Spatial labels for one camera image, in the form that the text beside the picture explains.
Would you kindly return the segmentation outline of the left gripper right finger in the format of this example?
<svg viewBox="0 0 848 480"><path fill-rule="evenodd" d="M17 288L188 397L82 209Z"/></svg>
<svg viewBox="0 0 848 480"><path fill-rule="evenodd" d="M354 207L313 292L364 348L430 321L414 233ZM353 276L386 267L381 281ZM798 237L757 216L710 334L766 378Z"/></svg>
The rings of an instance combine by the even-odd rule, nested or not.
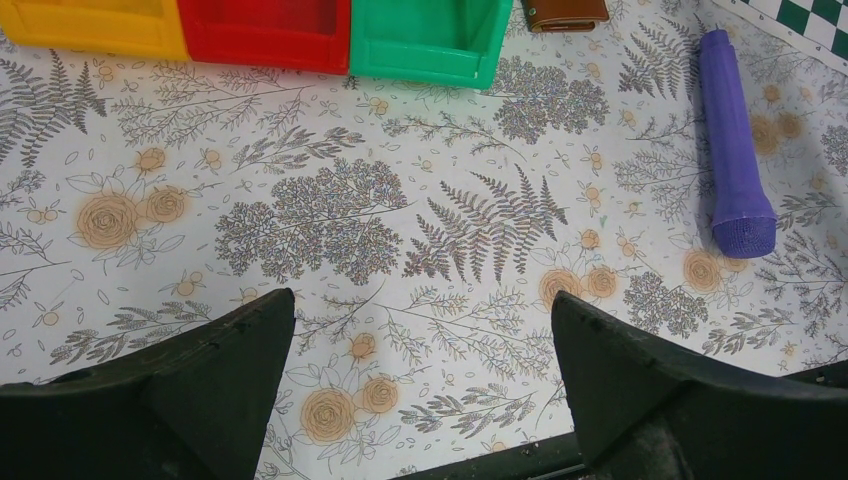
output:
<svg viewBox="0 0 848 480"><path fill-rule="evenodd" d="M784 377L736 367L559 292L554 345L599 479L843 479L847 365Z"/></svg>

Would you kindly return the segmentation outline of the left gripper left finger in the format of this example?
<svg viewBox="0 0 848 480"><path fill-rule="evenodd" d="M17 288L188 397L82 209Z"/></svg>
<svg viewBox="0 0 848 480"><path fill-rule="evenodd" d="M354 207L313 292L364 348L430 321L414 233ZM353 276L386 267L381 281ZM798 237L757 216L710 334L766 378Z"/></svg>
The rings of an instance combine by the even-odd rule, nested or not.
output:
<svg viewBox="0 0 848 480"><path fill-rule="evenodd" d="M295 330L274 290L204 326L1 388L5 479L250 479Z"/></svg>

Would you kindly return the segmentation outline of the brown leather card holder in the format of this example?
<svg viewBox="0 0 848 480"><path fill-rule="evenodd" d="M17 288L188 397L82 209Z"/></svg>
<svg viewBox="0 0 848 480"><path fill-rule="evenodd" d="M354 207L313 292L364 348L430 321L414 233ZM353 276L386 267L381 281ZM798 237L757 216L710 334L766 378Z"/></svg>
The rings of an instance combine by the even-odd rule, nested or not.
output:
<svg viewBox="0 0 848 480"><path fill-rule="evenodd" d="M610 20L604 0L523 0L522 6L533 33L590 32Z"/></svg>

